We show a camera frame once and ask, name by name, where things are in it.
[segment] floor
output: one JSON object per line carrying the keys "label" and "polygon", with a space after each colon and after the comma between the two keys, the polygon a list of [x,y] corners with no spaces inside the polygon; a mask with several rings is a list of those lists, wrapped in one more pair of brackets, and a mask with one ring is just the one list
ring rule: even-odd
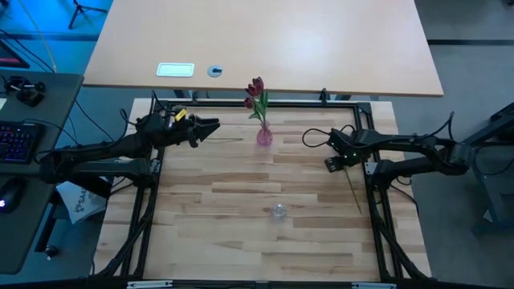
{"label": "floor", "polygon": [[[71,35],[72,41],[49,41],[59,72],[84,73],[95,43],[78,41],[73,36],[94,38],[101,30],[104,14],[91,12],[86,18],[79,16],[75,28],[70,31],[67,25],[73,11],[71,0],[24,2],[46,35]],[[83,4],[108,9],[110,1],[84,0]],[[514,39],[514,10],[503,6],[500,0],[416,0],[416,4],[428,39]],[[0,8],[0,27],[10,33],[33,35],[35,32],[16,1],[12,1],[4,11]],[[40,41],[22,42],[50,62]],[[432,46],[430,49],[445,91],[443,98],[379,98],[393,102],[400,133],[433,131],[450,112],[455,111],[454,135],[457,140],[462,140],[484,126],[492,113],[514,101],[514,47]],[[165,91],[158,93],[160,97],[171,96]],[[78,100],[90,116],[115,137],[122,133],[123,128],[117,113],[119,108],[129,110],[135,97],[148,96],[149,91],[144,89],[83,88]],[[242,98],[243,95],[211,92],[210,97]],[[361,96],[360,99],[366,100],[366,97]],[[72,110],[71,118],[75,124],[80,123],[75,127],[81,143],[108,139],[87,122],[76,108]],[[58,146],[70,143],[62,136]],[[485,153],[482,162],[488,169],[495,170],[506,165],[513,155],[513,151]],[[490,182],[497,189],[509,190],[507,181],[512,179],[513,171],[510,169]],[[514,235],[487,234],[476,237],[470,231],[485,211],[483,196],[476,190],[475,180],[470,173],[461,177],[428,173],[414,177],[413,187],[435,278],[448,282],[514,287]],[[86,276],[99,232],[98,221],[87,221],[76,226],[59,221],[51,236],[51,243],[59,247],[61,254],[50,262],[42,254],[29,254],[19,274],[0,275],[0,283]]]}

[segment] wood plank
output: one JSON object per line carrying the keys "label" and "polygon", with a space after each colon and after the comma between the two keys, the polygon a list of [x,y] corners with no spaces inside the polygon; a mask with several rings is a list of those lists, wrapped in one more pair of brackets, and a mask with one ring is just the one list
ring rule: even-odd
{"label": "wood plank", "polygon": [[[136,99],[131,119],[144,115],[148,106],[149,100]],[[372,103],[372,108],[377,130],[396,133],[391,103]],[[247,110],[189,109],[200,116],[219,117],[222,127],[197,149],[187,145],[166,149],[146,278],[378,280],[362,167],[349,168],[360,212],[345,173],[328,173],[322,164],[333,155],[330,148],[304,149],[298,141],[300,132],[315,126],[304,120],[319,117],[318,124],[326,120],[339,124],[341,116],[351,119],[349,112],[278,111],[274,114],[271,108],[269,117],[279,124],[272,127],[283,134],[266,149],[255,146],[259,126],[247,122]],[[223,143],[235,137],[243,139],[241,144]],[[381,156],[402,159],[392,152]],[[394,184],[412,194],[409,186]],[[96,255],[99,269],[126,238],[134,193],[126,189],[109,200]],[[429,275],[414,204],[394,190],[389,196],[398,241]],[[271,207],[277,203],[288,212],[283,220],[271,218]],[[392,271],[387,245],[385,252]]]}

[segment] yellow tag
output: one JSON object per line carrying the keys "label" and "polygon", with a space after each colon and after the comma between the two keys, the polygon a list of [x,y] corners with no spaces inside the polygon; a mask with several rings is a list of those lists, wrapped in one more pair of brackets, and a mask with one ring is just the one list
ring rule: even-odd
{"label": "yellow tag", "polygon": [[179,121],[182,117],[184,117],[186,115],[187,111],[185,109],[182,109],[178,114],[177,116],[175,116],[175,120],[176,121]]}

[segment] computer mouse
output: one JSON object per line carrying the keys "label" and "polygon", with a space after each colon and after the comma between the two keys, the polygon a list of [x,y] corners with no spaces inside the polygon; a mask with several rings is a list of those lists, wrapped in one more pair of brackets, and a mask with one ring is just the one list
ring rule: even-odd
{"label": "computer mouse", "polygon": [[0,188],[0,213],[10,213],[19,205],[19,200],[25,192],[27,180],[13,177]]}

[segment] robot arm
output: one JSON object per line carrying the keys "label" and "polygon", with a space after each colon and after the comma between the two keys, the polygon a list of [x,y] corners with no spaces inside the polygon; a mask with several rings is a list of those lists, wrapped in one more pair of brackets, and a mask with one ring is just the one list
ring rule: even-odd
{"label": "robot arm", "polygon": [[383,135],[372,129],[362,129],[346,134],[335,128],[329,133],[327,144],[339,156],[325,160],[329,172],[351,167],[367,160],[380,150],[421,153],[419,157],[406,161],[382,160],[368,163],[367,169],[376,185],[388,189],[396,177],[410,177],[418,173],[440,172],[446,175],[464,174],[471,164],[471,147],[450,139],[434,135]]}
{"label": "robot arm", "polygon": [[117,141],[50,151],[39,160],[40,177],[50,184],[73,181],[80,174],[89,177],[124,176],[137,182],[139,176],[147,177],[151,174],[147,160],[134,160],[132,165],[113,164],[101,160],[114,157],[148,159],[152,148],[179,145],[184,141],[196,148],[198,140],[205,140],[220,125],[217,118],[202,119],[195,115],[186,117],[186,110],[181,106],[176,106],[171,111],[166,112],[164,116],[159,112],[153,112],[137,119],[133,124],[137,132]]}

